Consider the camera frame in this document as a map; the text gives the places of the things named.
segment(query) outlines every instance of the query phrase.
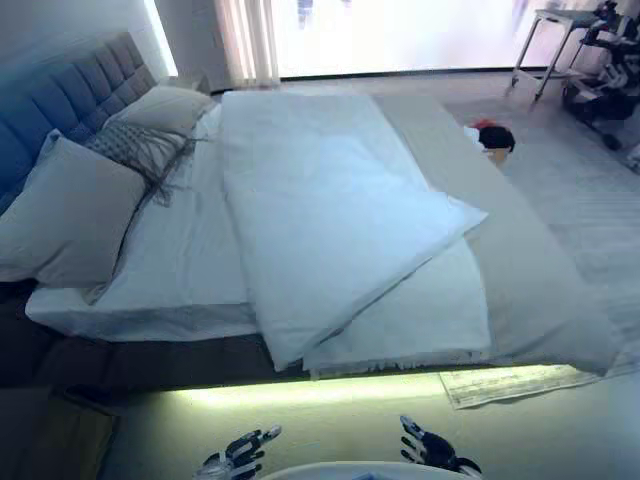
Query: gray pillow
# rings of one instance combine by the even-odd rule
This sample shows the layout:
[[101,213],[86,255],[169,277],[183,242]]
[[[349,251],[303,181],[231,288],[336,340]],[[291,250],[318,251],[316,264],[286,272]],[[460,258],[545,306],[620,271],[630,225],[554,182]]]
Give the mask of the gray pillow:
[[199,92],[177,87],[156,86],[127,108],[116,113],[108,123],[120,121],[188,137],[212,103],[211,97]]
[[140,175],[63,137],[0,217],[0,282],[109,282],[145,190]]
[[171,190],[165,179],[193,142],[179,134],[111,122],[84,146],[139,173],[146,183],[147,195],[168,206]]

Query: mattress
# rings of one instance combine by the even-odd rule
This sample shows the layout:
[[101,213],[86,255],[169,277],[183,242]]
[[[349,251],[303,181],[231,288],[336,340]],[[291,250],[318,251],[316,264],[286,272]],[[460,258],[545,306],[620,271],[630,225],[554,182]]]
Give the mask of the mattress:
[[65,335],[124,341],[195,341],[257,331],[221,181],[219,108],[198,122],[202,139],[168,179],[168,208],[145,205],[132,224],[116,275],[89,306],[76,289],[37,289],[27,316]]

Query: bed frame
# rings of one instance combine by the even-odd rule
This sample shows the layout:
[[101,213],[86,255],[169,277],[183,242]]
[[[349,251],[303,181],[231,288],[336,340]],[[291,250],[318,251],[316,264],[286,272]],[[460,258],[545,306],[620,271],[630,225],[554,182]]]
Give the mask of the bed frame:
[[[58,58],[0,96],[0,200],[21,188],[51,130],[83,142],[156,85],[129,33]],[[65,337],[25,315],[34,287],[0,284],[0,386],[139,391],[305,378],[300,368],[276,374],[258,335],[189,343]]]

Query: blue headboard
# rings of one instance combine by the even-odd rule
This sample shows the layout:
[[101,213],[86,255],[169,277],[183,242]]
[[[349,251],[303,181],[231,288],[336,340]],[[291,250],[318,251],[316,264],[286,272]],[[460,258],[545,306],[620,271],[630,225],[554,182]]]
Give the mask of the blue headboard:
[[22,190],[51,130],[82,143],[156,84],[129,33],[33,78],[0,93],[0,215]]

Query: folded duvet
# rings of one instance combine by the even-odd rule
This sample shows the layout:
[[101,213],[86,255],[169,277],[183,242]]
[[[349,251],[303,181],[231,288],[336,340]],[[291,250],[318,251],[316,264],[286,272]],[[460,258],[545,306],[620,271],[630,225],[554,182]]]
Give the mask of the folded duvet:
[[482,275],[458,240],[304,356],[315,376],[480,363],[492,345]]
[[380,116],[380,134],[394,134],[377,110],[354,108],[358,102],[371,100],[223,97],[227,205],[277,370],[339,333],[485,216],[406,175],[415,168],[408,152],[384,158],[379,135],[332,122],[341,110],[343,119],[367,111]]

